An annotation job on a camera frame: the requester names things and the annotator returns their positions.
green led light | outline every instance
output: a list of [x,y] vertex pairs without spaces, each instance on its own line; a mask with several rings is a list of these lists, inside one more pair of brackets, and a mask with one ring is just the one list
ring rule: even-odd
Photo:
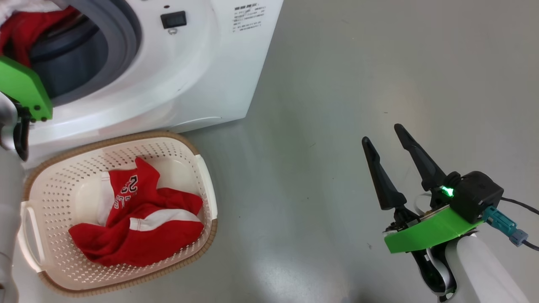
[[445,194],[446,196],[449,196],[449,197],[453,197],[453,196],[454,196],[454,195],[453,195],[454,189],[449,188],[449,187],[445,187],[445,186],[442,186],[441,189],[442,189],[442,191],[444,191],[444,194]]

label sticker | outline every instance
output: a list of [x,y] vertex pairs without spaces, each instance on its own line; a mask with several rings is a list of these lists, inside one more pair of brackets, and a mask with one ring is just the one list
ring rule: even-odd
[[242,32],[262,26],[266,7],[260,3],[246,4],[234,8],[232,32]]

green mount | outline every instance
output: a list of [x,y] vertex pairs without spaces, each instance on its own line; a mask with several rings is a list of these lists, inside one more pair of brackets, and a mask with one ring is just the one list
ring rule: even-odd
[[423,250],[456,239],[481,223],[470,224],[447,207],[410,228],[387,235],[384,241],[391,253]]
[[52,102],[39,76],[5,56],[0,56],[0,92],[27,107],[37,121],[52,119]]

gray floor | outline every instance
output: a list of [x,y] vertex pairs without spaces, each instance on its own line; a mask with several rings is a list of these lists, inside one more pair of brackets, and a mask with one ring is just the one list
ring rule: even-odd
[[[73,300],[41,285],[17,252],[21,302],[434,302],[412,258],[384,246],[392,213],[378,207],[361,137],[409,201],[421,188],[396,122],[447,173],[482,170],[537,206],[538,5],[285,0],[247,118],[187,134],[218,198],[206,255]],[[532,215],[502,210],[539,233]],[[538,255],[484,226],[480,237],[536,297]]]

laundry basket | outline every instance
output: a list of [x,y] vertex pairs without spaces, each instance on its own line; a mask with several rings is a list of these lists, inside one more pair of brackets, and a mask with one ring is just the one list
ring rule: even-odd
[[[172,257],[145,267],[105,267],[90,262],[68,232],[78,223],[97,223],[101,174],[134,169],[135,158],[151,164],[161,178],[158,187],[199,195],[204,224],[200,237]],[[40,279],[69,297],[120,290],[181,268],[202,256],[217,232],[217,204],[204,159],[184,137],[149,132],[90,144],[46,161],[24,187],[23,220],[18,240],[23,255]]]

